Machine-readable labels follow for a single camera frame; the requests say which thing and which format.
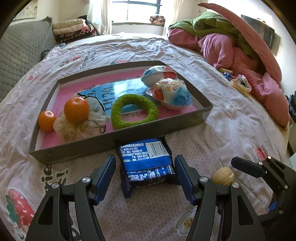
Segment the walnut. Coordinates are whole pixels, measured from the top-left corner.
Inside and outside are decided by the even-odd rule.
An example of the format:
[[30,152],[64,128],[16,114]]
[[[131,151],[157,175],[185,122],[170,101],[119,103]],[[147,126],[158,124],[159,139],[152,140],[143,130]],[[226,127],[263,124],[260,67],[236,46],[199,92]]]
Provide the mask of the walnut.
[[228,167],[218,169],[212,176],[212,181],[215,184],[229,186],[234,180],[234,173]]

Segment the grey shallow cardboard box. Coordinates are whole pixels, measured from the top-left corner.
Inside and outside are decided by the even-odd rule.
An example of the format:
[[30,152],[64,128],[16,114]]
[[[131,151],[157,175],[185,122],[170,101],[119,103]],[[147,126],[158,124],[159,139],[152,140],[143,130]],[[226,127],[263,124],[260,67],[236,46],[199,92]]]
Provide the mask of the grey shallow cardboard box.
[[[50,91],[42,110],[59,113],[64,103],[75,93],[98,84],[137,78],[145,69],[162,65],[161,61],[126,62],[103,66],[59,79]],[[184,111],[170,111],[160,108],[156,121],[142,125],[114,130],[107,123],[106,132],[75,142],[62,144],[55,132],[44,133],[35,126],[29,145],[29,154],[44,165],[67,161],[115,148],[116,144],[129,143],[146,138],[163,136],[168,133],[203,123],[213,108],[211,102],[188,80],[184,81],[189,90],[193,106]]]

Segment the pink pillow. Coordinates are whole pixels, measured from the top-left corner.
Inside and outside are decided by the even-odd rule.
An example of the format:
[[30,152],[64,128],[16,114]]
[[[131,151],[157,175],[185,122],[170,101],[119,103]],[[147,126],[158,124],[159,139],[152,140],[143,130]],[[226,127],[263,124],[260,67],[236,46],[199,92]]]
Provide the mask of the pink pillow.
[[240,18],[238,15],[234,14],[232,11],[213,3],[199,3],[198,6],[203,8],[211,9],[232,23],[243,35],[245,40],[250,44],[252,49],[260,57],[262,63],[264,64],[267,73],[272,79],[274,79],[279,86],[282,80],[282,73],[276,58],[272,54],[266,42],[260,37],[251,25],[249,25],[245,20]]

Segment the green blanket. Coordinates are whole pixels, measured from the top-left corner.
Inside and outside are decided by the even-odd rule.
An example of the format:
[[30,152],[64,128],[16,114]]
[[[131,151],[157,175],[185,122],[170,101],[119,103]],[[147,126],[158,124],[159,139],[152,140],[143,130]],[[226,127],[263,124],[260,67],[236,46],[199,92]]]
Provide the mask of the green blanket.
[[199,37],[204,37],[213,33],[227,35],[237,42],[238,47],[240,47],[246,55],[254,58],[257,56],[254,49],[252,49],[250,44],[243,37],[241,31],[230,23],[229,20],[212,11],[204,12],[192,20],[177,21],[169,26],[169,30],[173,28],[185,30],[191,35],[198,35]]

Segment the cream mesh drawstring pouch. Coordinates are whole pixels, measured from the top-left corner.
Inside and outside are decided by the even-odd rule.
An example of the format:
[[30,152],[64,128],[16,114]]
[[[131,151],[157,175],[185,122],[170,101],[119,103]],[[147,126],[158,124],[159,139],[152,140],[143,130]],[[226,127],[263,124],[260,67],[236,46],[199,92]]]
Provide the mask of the cream mesh drawstring pouch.
[[69,143],[106,132],[107,113],[96,97],[74,95],[68,99],[53,129],[61,142]]

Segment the dark wall-mounted screen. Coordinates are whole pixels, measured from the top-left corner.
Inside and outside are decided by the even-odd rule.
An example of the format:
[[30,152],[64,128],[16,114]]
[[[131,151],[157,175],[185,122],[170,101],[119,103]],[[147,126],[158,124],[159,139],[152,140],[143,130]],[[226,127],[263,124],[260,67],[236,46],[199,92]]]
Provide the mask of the dark wall-mounted screen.
[[262,37],[262,39],[266,42],[266,44],[269,46],[269,49],[272,49],[275,30],[269,27],[265,21],[260,19],[253,19],[245,15],[241,15],[241,18],[251,25],[251,27],[253,27],[260,37]]

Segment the grey quilted headboard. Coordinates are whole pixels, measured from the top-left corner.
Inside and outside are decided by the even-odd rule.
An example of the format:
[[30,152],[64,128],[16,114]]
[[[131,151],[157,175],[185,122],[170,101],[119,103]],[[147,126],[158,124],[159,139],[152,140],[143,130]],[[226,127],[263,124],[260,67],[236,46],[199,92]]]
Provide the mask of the grey quilted headboard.
[[53,19],[22,22],[7,28],[1,38],[1,100],[54,45]]

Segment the stack of folded blankets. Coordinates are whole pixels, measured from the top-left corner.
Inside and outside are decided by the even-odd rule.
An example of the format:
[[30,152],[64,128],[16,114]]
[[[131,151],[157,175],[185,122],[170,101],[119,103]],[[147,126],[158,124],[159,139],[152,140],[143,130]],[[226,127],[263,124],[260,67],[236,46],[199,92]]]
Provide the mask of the stack of folded blankets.
[[52,32],[57,44],[69,44],[99,35],[92,23],[83,18],[55,23]]

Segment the orange tangerine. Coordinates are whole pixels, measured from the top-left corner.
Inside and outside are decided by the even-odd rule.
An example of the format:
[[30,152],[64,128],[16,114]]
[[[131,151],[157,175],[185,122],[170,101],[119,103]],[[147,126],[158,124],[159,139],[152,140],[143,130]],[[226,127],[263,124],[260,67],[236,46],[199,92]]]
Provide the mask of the orange tangerine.
[[65,117],[73,124],[79,124],[87,120],[89,112],[89,103],[80,96],[71,97],[64,106]]
[[53,125],[56,120],[56,116],[52,111],[45,110],[39,114],[38,124],[42,131],[51,132],[54,130]]

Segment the patterned item on windowsill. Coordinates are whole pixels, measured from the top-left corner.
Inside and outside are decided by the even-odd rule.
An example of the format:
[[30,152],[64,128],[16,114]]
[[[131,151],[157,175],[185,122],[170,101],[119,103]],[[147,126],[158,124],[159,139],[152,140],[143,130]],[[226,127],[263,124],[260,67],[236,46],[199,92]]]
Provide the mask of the patterned item on windowsill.
[[156,15],[156,16],[151,16],[151,17],[149,18],[149,21],[150,21],[152,24],[155,24],[155,25],[164,25],[166,19],[165,19],[164,16]]

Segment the snack pile at bedside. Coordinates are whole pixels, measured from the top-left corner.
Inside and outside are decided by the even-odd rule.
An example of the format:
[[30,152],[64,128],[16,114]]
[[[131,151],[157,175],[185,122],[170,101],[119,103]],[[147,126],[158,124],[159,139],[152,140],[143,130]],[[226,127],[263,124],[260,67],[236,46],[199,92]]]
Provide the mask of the snack pile at bedside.
[[244,75],[234,75],[232,70],[219,68],[219,72],[223,73],[224,77],[229,81],[229,84],[241,94],[248,96],[252,88]]

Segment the blue surprise egg toy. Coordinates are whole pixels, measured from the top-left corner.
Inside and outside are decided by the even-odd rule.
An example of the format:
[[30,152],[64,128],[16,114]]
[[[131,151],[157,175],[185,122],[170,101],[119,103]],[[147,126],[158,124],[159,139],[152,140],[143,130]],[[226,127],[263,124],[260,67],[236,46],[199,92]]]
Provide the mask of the blue surprise egg toy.
[[161,79],[149,87],[145,95],[168,109],[185,109],[193,104],[185,82],[180,79]]

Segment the strawberry print bed sheet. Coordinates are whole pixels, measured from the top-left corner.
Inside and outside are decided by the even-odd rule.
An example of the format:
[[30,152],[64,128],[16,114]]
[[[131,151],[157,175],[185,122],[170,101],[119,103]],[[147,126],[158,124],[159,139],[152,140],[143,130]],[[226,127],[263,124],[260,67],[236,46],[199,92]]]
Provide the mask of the strawberry print bed sheet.
[[[285,158],[288,131],[277,125],[253,97],[231,87],[203,57],[162,38],[114,39],[54,49],[35,65],[1,103],[1,221],[24,240],[49,186],[71,184],[89,175],[106,153],[45,166],[29,154],[34,125],[57,80],[113,63],[161,61],[191,82],[213,108],[200,125],[166,136],[174,155],[212,176],[239,156],[257,161],[257,151]],[[123,197],[114,173],[105,199],[95,208],[107,240],[185,240],[193,207],[177,185],[158,184]]]

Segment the red surprise egg toy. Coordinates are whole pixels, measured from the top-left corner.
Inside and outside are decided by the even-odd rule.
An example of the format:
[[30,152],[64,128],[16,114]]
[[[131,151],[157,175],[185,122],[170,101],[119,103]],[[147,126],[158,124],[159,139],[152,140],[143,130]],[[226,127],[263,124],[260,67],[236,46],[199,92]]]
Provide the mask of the red surprise egg toy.
[[141,76],[141,81],[144,85],[151,87],[161,79],[177,77],[177,72],[165,65],[156,65],[146,69]]

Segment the blue snack packet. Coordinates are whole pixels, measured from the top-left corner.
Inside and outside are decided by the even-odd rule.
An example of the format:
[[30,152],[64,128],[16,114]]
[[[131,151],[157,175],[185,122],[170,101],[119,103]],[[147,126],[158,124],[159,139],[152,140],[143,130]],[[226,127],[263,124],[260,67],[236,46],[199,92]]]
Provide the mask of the blue snack packet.
[[130,198],[136,188],[159,183],[179,185],[173,156],[164,136],[132,142],[117,143],[120,160],[121,188],[125,198]]

